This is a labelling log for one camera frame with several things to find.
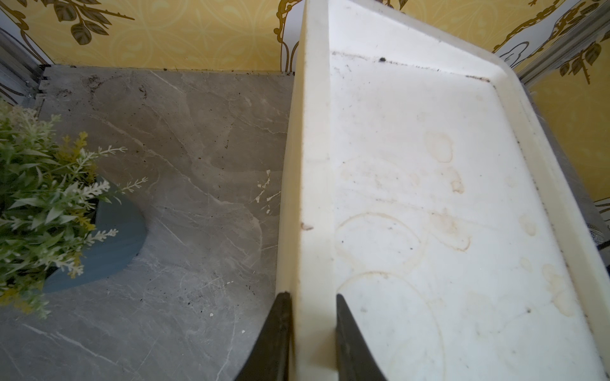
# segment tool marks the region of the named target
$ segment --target plant pot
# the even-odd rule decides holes
[[[96,230],[117,229],[117,235],[83,250],[81,263],[84,271],[81,275],[72,279],[67,271],[57,270],[52,273],[45,280],[42,289],[44,293],[65,290],[111,276],[125,268],[140,252],[146,238],[144,217],[127,197],[122,194],[117,197],[121,203],[100,201],[95,217]]]

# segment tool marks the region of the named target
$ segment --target yellow wallpaper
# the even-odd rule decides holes
[[[600,200],[610,197],[610,39],[596,44],[531,90],[589,196]]]
[[[278,43],[273,34],[273,28],[278,25],[277,1],[1,2],[5,12],[10,9],[23,14],[23,22],[29,28],[27,34],[55,63],[266,71],[277,70],[279,60]],[[79,26],[82,24],[88,30],[83,31]],[[75,36],[73,25],[77,25]],[[86,44],[80,45],[76,38]]]
[[[292,28],[298,38],[300,19],[285,20],[290,9],[300,2],[0,0],[0,7],[55,63],[277,71],[285,70],[281,58],[284,49],[288,55],[296,52],[296,44],[284,47],[282,37],[285,29]],[[531,51],[522,52],[522,60],[539,46],[544,48],[603,1],[380,2],[490,51],[501,50],[511,38],[523,39],[523,33],[517,34],[527,29],[530,36],[525,39]]]

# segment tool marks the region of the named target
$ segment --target gray marble surface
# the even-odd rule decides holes
[[[0,310],[1,380],[232,380],[273,302],[290,76],[55,66],[41,118],[100,173],[149,178],[148,237],[122,272],[48,294],[42,321]]]

